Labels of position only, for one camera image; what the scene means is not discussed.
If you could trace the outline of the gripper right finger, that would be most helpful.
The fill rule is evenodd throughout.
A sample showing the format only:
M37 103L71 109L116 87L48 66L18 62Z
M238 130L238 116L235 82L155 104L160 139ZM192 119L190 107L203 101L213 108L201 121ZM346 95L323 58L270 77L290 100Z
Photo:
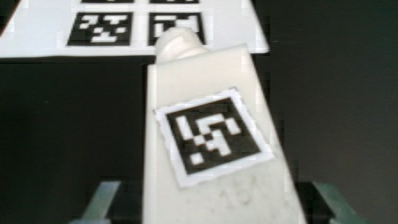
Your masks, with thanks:
M327 224L371 224L352 208L338 187L323 182L316 182L315 188L329 211Z

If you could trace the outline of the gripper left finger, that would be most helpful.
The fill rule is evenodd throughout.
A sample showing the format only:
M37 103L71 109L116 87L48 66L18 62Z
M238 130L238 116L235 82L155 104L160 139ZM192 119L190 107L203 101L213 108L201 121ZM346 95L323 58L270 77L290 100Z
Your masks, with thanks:
M69 224L112 224L112 221L107 218L107 212L110 209L119 186L119 181L105 181L100 183L84 215L69 222Z

